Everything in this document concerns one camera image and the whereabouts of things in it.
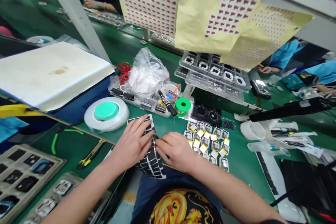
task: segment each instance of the black marker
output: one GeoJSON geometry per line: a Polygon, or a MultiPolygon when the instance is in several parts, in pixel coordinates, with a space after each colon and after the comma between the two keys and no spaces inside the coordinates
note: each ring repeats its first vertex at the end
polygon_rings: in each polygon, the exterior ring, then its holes
{"type": "Polygon", "coordinates": [[[164,104],[166,105],[168,111],[171,113],[172,116],[176,116],[177,112],[175,111],[175,109],[173,108],[173,106],[167,101],[166,97],[164,96],[164,94],[159,90],[159,95],[161,96],[161,100],[164,102],[164,104]]]}

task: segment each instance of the plastic bag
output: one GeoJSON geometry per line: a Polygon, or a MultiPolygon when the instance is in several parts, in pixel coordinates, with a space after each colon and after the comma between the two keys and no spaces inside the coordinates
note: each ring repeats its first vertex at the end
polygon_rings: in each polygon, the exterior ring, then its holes
{"type": "Polygon", "coordinates": [[[134,95],[150,97],[169,83],[169,72],[150,50],[142,48],[135,57],[128,85],[134,95]]]}

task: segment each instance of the blue shirt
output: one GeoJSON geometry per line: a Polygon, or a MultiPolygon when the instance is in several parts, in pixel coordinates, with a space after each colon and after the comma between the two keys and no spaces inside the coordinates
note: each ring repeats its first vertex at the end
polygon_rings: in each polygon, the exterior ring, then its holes
{"type": "Polygon", "coordinates": [[[271,61],[268,65],[270,67],[279,68],[281,70],[285,69],[291,57],[304,48],[304,46],[298,47],[298,45],[298,40],[293,40],[284,44],[282,47],[280,47],[280,49],[273,53],[271,61]]]}
{"type": "Polygon", "coordinates": [[[320,78],[319,83],[326,85],[336,81],[336,61],[328,61],[322,64],[307,68],[304,72],[317,75],[320,78]]]}

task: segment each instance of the black cable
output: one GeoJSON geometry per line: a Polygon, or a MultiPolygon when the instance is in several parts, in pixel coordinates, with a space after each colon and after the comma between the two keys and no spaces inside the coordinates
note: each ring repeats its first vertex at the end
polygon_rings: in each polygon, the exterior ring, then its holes
{"type": "Polygon", "coordinates": [[[310,177],[306,178],[303,182],[298,184],[296,187],[294,187],[293,189],[290,189],[284,195],[280,196],[277,200],[275,200],[273,203],[271,203],[270,206],[274,207],[277,204],[279,204],[282,200],[287,198],[289,195],[292,195],[293,193],[304,189],[304,187],[306,185],[308,185],[308,182],[322,176],[324,173],[326,173],[328,170],[332,169],[334,166],[336,166],[336,160],[332,161],[328,165],[326,165],[323,168],[319,169],[318,171],[314,172],[310,177]]]}

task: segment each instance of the clear plastic tray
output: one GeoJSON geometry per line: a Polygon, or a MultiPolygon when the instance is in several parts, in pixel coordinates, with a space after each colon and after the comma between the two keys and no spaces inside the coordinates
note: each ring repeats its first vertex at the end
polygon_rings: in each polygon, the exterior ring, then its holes
{"type": "Polygon", "coordinates": [[[242,103],[244,101],[244,94],[241,90],[224,85],[219,81],[209,78],[208,76],[203,76],[200,73],[190,71],[182,66],[179,66],[176,69],[174,75],[185,79],[185,82],[189,85],[209,91],[210,93],[221,96],[235,103],[242,103]]]}
{"type": "Polygon", "coordinates": [[[202,75],[204,78],[230,86],[236,90],[248,92],[251,89],[250,80],[245,71],[219,63],[220,56],[185,51],[180,66],[202,75]]]}

